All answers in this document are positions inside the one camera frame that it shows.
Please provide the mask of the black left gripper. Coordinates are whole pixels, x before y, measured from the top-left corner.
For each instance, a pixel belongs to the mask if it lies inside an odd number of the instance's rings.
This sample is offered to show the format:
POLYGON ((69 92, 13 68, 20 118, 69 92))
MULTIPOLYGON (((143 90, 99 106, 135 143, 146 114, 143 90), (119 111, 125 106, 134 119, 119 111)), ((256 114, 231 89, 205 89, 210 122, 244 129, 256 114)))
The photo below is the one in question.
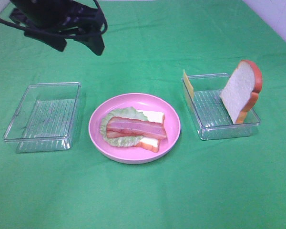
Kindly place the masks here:
POLYGON ((25 31, 25 37, 57 51, 63 52, 67 45, 65 38, 72 38, 101 56, 105 48, 102 39, 105 16, 99 3, 96 0, 94 3, 93 8, 74 0, 13 0, 16 8, 10 18, 37 32, 25 31))

